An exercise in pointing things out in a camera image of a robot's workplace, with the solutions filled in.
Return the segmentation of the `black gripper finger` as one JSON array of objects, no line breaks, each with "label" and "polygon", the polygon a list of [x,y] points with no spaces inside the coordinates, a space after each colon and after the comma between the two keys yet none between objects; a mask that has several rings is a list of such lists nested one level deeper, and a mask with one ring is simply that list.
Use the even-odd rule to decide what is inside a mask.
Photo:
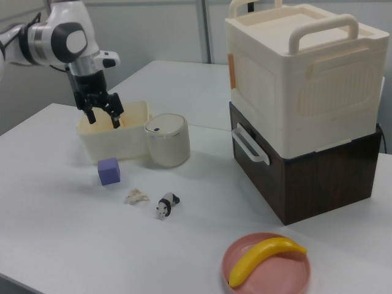
[{"label": "black gripper finger", "polygon": [[89,101],[88,96],[82,92],[75,92],[74,98],[77,108],[83,111],[90,124],[94,124],[96,122],[96,117],[92,110],[92,104]]},{"label": "black gripper finger", "polygon": [[110,116],[113,128],[117,129],[120,126],[119,120],[121,118],[121,114],[124,112],[124,109],[116,92],[113,94],[107,94],[104,112]]}]

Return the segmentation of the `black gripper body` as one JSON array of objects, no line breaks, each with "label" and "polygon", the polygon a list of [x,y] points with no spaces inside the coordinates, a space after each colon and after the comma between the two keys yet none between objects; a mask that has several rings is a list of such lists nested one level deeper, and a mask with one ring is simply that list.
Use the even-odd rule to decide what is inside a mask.
[{"label": "black gripper body", "polygon": [[103,70],[84,76],[72,75],[68,71],[70,83],[76,106],[84,107],[91,104],[93,107],[107,105],[107,83]]}]

